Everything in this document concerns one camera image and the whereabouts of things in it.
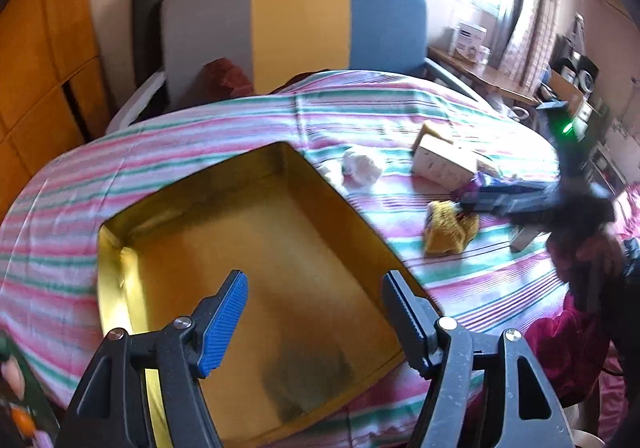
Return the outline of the person's right hand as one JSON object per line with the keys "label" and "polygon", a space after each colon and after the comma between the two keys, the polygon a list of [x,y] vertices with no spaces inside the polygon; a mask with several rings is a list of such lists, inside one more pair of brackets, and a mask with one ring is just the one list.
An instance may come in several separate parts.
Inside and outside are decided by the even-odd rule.
{"label": "person's right hand", "polygon": [[546,243],[555,273],[568,284],[574,304],[581,312],[598,312],[608,279],[625,267],[625,249],[611,225],[605,225],[583,242],[567,230],[552,232]]}

